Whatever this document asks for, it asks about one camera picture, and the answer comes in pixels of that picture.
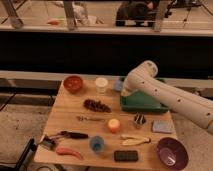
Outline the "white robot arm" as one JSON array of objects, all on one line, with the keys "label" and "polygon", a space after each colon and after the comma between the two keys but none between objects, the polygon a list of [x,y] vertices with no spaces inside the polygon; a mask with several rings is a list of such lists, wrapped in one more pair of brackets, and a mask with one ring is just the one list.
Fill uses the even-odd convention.
[{"label": "white robot arm", "polygon": [[213,101],[158,81],[157,73],[153,61],[142,62],[127,74],[121,95],[140,90],[213,135]]}]

